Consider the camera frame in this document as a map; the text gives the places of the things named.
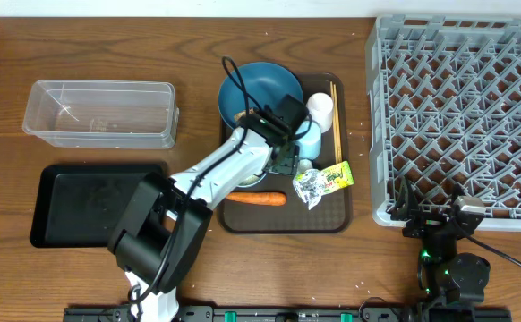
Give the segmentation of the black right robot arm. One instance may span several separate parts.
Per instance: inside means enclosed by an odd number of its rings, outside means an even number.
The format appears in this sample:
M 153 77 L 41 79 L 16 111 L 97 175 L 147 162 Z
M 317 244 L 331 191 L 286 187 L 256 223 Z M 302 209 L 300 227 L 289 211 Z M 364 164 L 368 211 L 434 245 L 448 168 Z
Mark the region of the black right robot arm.
M 484 300 L 491 265 L 473 253 L 457 251 L 459 240 L 472 236 L 485 218 L 481 199 L 455 185 L 451 206 L 442 213 L 424 211 L 412 183 L 403 180 L 393 220 L 404 221 L 402 234 L 422 242 L 417 279 L 427 298 L 408 309 L 404 321 L 474 321 L 474 305 Z

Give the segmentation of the orange carrot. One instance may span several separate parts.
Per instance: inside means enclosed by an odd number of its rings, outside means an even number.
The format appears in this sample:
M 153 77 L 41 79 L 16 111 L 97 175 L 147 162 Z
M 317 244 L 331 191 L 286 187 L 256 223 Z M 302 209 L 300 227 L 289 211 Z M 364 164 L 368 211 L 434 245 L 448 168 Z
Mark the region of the orange carrot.
M 231 192 L 227 200 L 259 206 L 284 206 L 286 194 L 282 192 Z

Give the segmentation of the dark blue bowl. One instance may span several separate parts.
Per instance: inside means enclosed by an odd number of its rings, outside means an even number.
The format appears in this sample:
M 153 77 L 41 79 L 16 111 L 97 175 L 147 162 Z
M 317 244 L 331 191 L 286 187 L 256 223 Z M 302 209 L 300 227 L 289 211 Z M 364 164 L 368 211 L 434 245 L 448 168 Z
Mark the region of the dark blue bowl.
M 269 62 L 255 62 L 239 67 L 249 99 L 250 108 L 268 105 L 276 109 L 285 95 L 303 102 L 300 81 L 287 68 Z M 226 77 L 218 92 L 218 109 L 222 120 L 230 129 L 236 127 L 234 115 L 244 111 L 242 91 Z

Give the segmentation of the brown food scrap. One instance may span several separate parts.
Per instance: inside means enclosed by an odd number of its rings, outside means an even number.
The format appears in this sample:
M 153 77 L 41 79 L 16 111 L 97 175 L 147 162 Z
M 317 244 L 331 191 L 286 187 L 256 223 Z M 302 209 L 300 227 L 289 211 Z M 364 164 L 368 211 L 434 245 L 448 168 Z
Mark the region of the brown food scrap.
M 253 108 L 249 109 L 248 111 L 242 111 L 234 115 L 234 120 L 238 122 L 241 118 L 244 118 L 248 114 L 254 114 L 255 111 Z

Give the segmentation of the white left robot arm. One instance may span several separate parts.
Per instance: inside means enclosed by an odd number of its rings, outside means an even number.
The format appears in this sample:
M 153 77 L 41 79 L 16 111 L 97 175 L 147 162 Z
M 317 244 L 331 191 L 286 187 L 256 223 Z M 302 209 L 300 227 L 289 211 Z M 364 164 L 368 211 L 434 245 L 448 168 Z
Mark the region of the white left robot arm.
M 293 151 L 308 115 L 303 102 L 285 96 L 275 110 L 247 111 L 226 142 L 193 167 L 141 180 L 107 243 L 131 285 L 128 305 L 109 311 L 112 320 L 175 317 L 176 288 L 197 258 L 214 209 Z

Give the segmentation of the light blue small bowl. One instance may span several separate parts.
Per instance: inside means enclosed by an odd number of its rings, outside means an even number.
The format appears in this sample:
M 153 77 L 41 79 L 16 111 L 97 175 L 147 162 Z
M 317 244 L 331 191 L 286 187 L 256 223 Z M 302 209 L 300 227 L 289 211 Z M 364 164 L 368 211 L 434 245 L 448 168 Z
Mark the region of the light blue small bowl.
M 261 174 L 253 174 L 251 176 L 248 176 L 243 182 L 239 183 L 237 185 L 237 187 L 238 188 L 252 187 L 255 184 L 261 182 L 266 177 L 266 175 L 267 175 L 266 173 L 261 173 Z

